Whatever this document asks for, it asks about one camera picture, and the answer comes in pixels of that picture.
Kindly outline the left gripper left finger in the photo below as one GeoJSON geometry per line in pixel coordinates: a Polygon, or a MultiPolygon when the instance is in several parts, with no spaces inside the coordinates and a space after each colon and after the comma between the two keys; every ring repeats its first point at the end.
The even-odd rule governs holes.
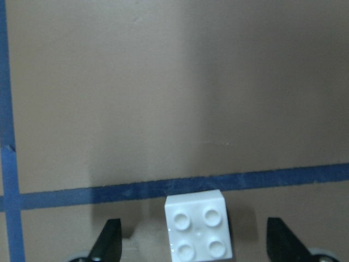
{"type": "Polygon", "coordinates": [[[87,261],[120,261],[122,256],[121,220],[108,219],[92,247],[87,261]]]}

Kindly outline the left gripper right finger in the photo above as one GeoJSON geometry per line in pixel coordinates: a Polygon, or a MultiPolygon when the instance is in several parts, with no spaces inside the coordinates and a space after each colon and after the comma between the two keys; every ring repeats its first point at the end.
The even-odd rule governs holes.
{"type": "Polygon", "coordinates": [[[267,254],[273,262],[319,261],[281,218],[267,220],[267,254]]]}

